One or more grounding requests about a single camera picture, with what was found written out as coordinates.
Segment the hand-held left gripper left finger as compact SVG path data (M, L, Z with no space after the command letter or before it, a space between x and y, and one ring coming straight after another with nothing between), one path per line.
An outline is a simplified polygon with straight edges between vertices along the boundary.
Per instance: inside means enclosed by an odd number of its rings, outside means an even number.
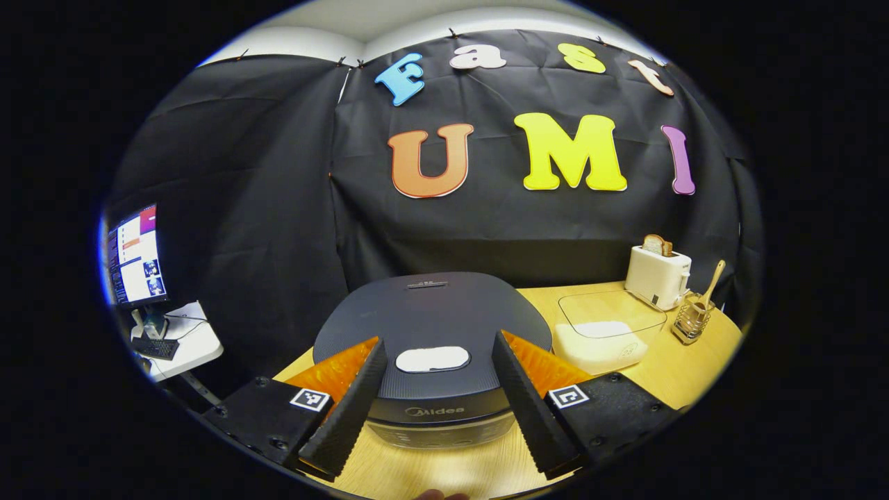
M371 337L286 382L258 377L203 417L277 465L334 481L358 439L387 364L384 343Z

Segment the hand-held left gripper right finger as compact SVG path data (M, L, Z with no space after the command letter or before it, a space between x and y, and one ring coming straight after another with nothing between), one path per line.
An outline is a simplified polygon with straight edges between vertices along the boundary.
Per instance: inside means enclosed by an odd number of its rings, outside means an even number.
M591 376L507 331L492 363L536 467L549 480L631 451L681 414L619 372Z

